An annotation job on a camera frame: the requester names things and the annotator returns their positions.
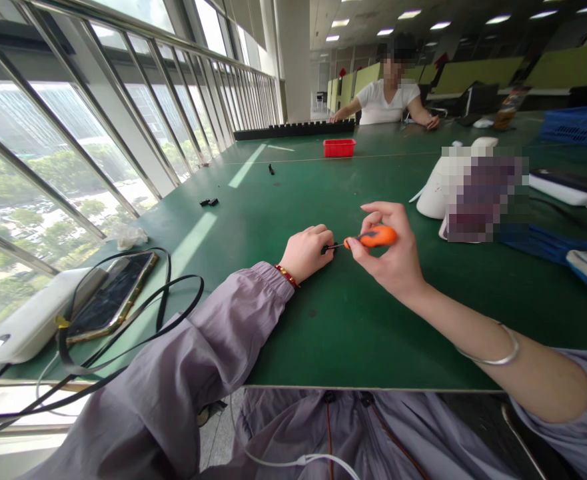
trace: blue plastic basket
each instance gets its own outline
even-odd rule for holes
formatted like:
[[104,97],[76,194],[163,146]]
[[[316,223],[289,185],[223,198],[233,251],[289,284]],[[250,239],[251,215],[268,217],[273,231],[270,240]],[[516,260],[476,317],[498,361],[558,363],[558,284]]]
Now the blue plastic basket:
[[587,107],[550,110],[544,115],[542,138],[587,145]]

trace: table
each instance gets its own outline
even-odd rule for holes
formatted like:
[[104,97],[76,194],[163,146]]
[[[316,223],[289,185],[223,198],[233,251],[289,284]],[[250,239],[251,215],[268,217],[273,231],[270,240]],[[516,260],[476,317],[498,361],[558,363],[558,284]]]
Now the table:
[[[279,261],[287,239],[309,225],[325,223],[341,241],[359,232],[363,203],[406,203],[426,182],[440,147],[454,140],[470,145],[479,136],[495,135],[501,147],[528,155],[530,168],[566,168],[587,175],[587,148],[537,139],[541,124],[541,114],[520,113],[513,122],[516,129],[504,133],[453,122],[444,122],[433,132],[418,125],[368,125],[356,129],[355,154],[348,159],[324,159],[323,136],[236,143],[137,225],[149,234],[149,246],[172,253],[174,276],[197,273],[210,293],[233,271],[261,260]],[[549,198],[534,191],[532,195]],[[215,197],[220,201],[217,206],[199,205],[200,200]],[[587,210],[564,207],[587,220]],[[414,204],[407,211],[424,276],[437,289],[541,343],[587,349],[587,286],[568,268],[499,243],[448,244],[438,237],[440,221],[423,217]],[[530,221],[587,239],[545,205],[531,206]],[[108,244],[89,263],[114,252],[115,246]],[[141,298],[164,283],[163,265],[164,261],[158,263]],[[167,312],[188,305],[196,287],[194,282],[176,288]],[[104,360],[153,333],[155,308],[149,310]],[[80,361],[103,341],[78,345],[72,354]],[[52,344],[34,360],[12,367],[6,378],[37,378],[54,352]],[[132,358],[115,362],[100,374]],[[46,378],[62,376],[58,365]],[[498,390],[473,362],[377,285],[345,250],[305,281],[287,304],[247,384]]]

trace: lavender jacket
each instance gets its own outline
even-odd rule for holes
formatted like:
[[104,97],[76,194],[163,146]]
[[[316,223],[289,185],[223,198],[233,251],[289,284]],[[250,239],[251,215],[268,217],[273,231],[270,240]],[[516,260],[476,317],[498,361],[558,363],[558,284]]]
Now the lavender jacket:
[[[268,263],[233,273],[176,329],[147,345],[131,366],[93,394],[65,442],[24,479],[317,479],[328,462],[264,467],[328,453],[323,391],[247,389],[236,412],[240,439],[227,465],[199,471],[196,414],[237,390],[255,364],[293,288]],[[563,352],[587,372],[587,352]],[[376,392],[390,430],[431,479],[516,477],[434,393]],[[547,424],[515,405],[522,420],[587,479],[587,412]],[[333,455],[362,480],[422,477],[380,428],[357,392],[330,404]],[[347,474],[334,465],[336,479]]]

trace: person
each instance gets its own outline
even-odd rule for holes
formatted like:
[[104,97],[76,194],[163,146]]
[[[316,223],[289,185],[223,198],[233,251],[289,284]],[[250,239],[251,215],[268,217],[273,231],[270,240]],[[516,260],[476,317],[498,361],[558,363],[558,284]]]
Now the person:
[[415,58],[415,41],[411,35],[399,34],[388,43],[380,44],[384,78],[369,83],[351,103],[331,115],[334,123],[362,111],[360,125],[397,122],[408,108],[411,118],[433,130],[440,125],[440,117],[432,117],[422,106],[420,88],[416,83],[402,80],[406,66]]
[[[422,276],[404,207],[362,208],[363,231],[384,223],[398,241],[376,258],[348,239],[355,261],[475,358],[523,422],[587,479],[587,352],[547,348],[437,291]],[[326,226],[309,227],[289,239],[279,265],[302,283],[333,260],[333,250],[320,253],[332,242]],[[332,451],[362,480],[516,478],[438,395],[406,391],[334,391],[331,401],[322,390],[246,389],[233,458],[199,471],[197,413],[242,386],[293,296],[288,277],[266,262],[230,275],[187,321],[95,392],[60,448],[22,478],[348,478],[326,460],[276,468],[246,451],[275,463]]]

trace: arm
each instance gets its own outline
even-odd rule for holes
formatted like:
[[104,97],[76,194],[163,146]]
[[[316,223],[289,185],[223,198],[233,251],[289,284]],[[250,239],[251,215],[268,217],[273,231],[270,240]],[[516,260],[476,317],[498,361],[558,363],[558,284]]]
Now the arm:
[[353,99],[353,101],[351,103],[349,103],[346,107],[342,107],[336,113],[331,115],[331,118],[329,119],[329,121],[331,123],[335,123],[338,120],[347,119],[351,115],[358,113],[361,109],[362,109],[362,107],[360,106],[360,101],[358,100],[358,97],[355,97]]
[[440,117],[431,117],[431,114],[422,106],[422,100],[420,97],[415,97],[408,104],[408,111],[411,114],[411,118],[420,125],[424,125],[427,130],[433,130],[440,125]]
[[[280,262],[297,282],[333,258],[324,225],[289,239]],[[94,393],[64,443],[23,479],[191,478],[199,470],[196,416],[238,389],[293,287],[261,262],[229,276],[182,324],[149,343]]]
[[[493,320],[445,296],[422,277],[415,244],[404,207],[375,202],[363,205],[370,212],[362,231],[381,221],[396,229],[399,241],[379,259],[354,239],[353,257],[409,309],[424,318],[463,352],[480,359],[507,356],[509,336]],[[587,374],[579,364],[519,333],[520,352],[502,366],[478,363],[525,410],[549,423],[565,423],[587,410]]]

